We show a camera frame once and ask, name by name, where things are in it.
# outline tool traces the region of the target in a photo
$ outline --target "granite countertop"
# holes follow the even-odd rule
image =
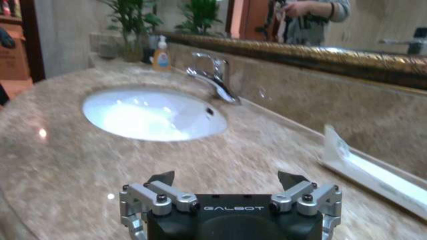
[[[152,174],[175,170],[173,185],[193,193],[271,194],[283,191],[283,170],[340,186],[334,239],[426,239],[419,218],[320,166],[320,134],[246,100],[242,106],[226,104],[206,83],[179,72],[156,73],[119,60],[95,65],[36,84],[0,111],[0,188],[36,238],[129,240],[117,193]],[[127,85],[180,90],[206,100],[226,116],[227,131],[185,142],[104,132],[87,121],[83,100],[99,89]]]

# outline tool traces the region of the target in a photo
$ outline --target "green plant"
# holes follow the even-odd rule
[[[212,24],[223,23],[218,19],[220,5],[216,0],[189,0],[181,7],[187,20],[175,28],[184,33],[207,35]]]
[[[99,0],[112,8],[112,25],[109,30],[117,30],[124,40],[124,55],[136,52],[135,58],[143,52],[141,36],[153,31],[155,26],[163,24],[163,21],[153,13],[143,13],[144,8],[152,8],[156,0]],[[135,34],[133,43],[129,42],[129,36]]]

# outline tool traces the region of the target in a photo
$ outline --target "soap dispenser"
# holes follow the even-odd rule
[[[169,72],[171,68],[167,37],[160,36],[159,48],[153,53],[152,69],[159,72]]]

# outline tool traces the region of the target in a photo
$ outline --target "white sink basin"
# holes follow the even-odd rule
[[[227,121],[202,100],[169,90],[117,88],[83,103],[89,122],[119,136],[148,141],[185,141],[222,133]]]

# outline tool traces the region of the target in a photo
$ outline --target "chrome faucet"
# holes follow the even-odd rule
[[[208,58],[214,64],[214,74],[196,69],[196,61],[199,58]],[[187,74],[196,79],[208,82],[216,88],[220,98],[230,104],[240,104],[240,99],[228,87],[230,64],[226,60],[212,57],[202,52],[192,53],[192,66],[187,68]]]

